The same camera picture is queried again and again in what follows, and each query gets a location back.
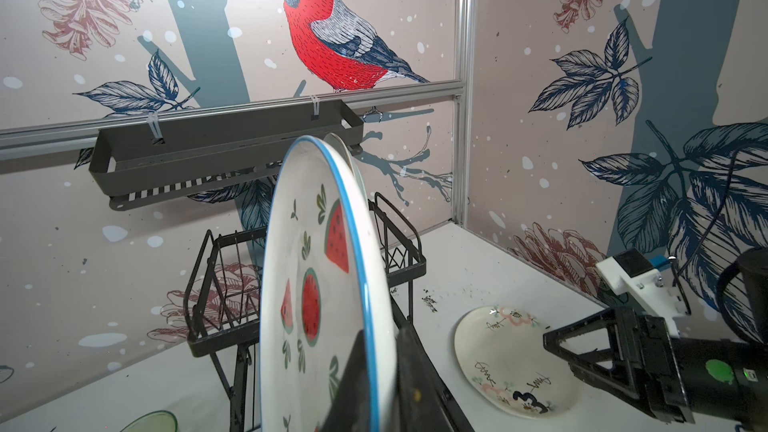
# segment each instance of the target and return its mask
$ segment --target white table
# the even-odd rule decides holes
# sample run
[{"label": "white table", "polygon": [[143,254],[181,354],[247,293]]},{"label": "white table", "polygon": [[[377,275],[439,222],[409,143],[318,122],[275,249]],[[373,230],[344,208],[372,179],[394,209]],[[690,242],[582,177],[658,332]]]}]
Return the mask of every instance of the white table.
[{"label": "white table", "polygon": [[[560,416],[528,420],[505,414],[487,402],[458,368],[453,352],[458,320],[476,307],[500,304],[522,308],[560,327],[599,311],[600,306],[453,224],[424,234],[422,244],[427,275],[415,281],[414,324],[477,432],[734,430],[732,422],[705,416],[696,416],[696,425],[667,425],[590,387],[584,388],[575,408]],[[422,300],[427,295],[437,312]],[[407,286],[398,288],[396,300],[407,313]],[[231,373],[234,351],[224,350],[221,359]],[[229,404],[212,363],[193,358],[181,344],[7,420],[0,424],[0,432],[49,432],[54,427],[55,432],[119,431],[141,415],[161,409],[177,416],[180,432],[228,430]]]}]

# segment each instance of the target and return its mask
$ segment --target zip tie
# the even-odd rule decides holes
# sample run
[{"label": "zip tie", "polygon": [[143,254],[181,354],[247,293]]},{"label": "zip tie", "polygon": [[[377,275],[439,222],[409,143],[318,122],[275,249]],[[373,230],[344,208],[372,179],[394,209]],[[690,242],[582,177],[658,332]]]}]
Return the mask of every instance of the zip tie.
[{"label": "zip tie", "polygon": [[314,106],[314,113],[312,114],[312,120],[318,120],[320,118],[320,99],[317,96],[310,96],[312,99],[312,105]]},{"label": "zip tie", "polygon": [[152,143],[163,143],[163,134],[160,131],[160,119],[158,118],[158,111],[153,110],[147,114],[147,124],[149,125],[154,140]]}]

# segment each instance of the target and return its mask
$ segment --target patterned wall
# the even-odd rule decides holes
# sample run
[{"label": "patterned wall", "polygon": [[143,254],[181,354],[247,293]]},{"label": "patterned wall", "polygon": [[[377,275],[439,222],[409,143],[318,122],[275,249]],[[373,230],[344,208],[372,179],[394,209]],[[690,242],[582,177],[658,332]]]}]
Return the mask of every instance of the patterned wall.
[{"label": "patterned wall", "polygon": [[674,254],[683,335],[732,336],[717,278],[768,245],[765,0],[479,1],[469,227],[609,304],[604,256]]},{"label": "patterned wall", "polygon": [[[453,78],[455,0],[336,1],[6,0],[0,127]],[[309,56],[308,40],[324,49]],[[359,157],[369,192],[419,229],[447,220],[452,102],[381,111]],[[115,212],[89,160],[0,162],[0,314],[14,318],[2,326],[0,421],[182,341],[179,291],[204,232],[269,216],[267,180]],[[222,274],[239,269],[225,263]]]}]

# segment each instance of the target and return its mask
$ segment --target bird illustration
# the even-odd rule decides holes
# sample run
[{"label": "bird illustration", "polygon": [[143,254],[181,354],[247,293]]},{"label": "bird illustration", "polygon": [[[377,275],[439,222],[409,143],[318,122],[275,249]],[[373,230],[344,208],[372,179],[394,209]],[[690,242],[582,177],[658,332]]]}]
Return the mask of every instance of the bird illustration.
[{"label": "bird illustration", "polygon": [[393,77],[428,82],[341,0],[284,1],[296,54],[335,92],[371,89]]}]

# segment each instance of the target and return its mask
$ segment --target watermelon slice illustration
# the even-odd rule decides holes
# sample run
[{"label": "watermelon slice illustration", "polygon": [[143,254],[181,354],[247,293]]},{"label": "watermelon slice illustration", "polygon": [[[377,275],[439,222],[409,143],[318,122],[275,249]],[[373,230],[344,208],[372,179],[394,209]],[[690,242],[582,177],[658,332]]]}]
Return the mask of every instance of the watermelon slice illustration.
[{"label": "watermelon slice illustration", "polygon": [[346,232],[344,231],[344,215],[341,202],[337,199],[331,207],[326,227],[326,257],[341,270],[350,273],[350,260],[346,254]]},{"label": "watermelon slice illustration", "polygon": [[312,267],[308,268],[304,274],[301,298],[301,319],[306,342],[310,347],[314,347],[320,333],[320,284]]},{"label": "watermelon slice illustration", "polygon": [[293,332],[293,305],[290,300],[290,280],[286,284],[286,292],[283,295],[283,305],[280,307],[280,316],[283,318],[283,328],[289,334]]}]

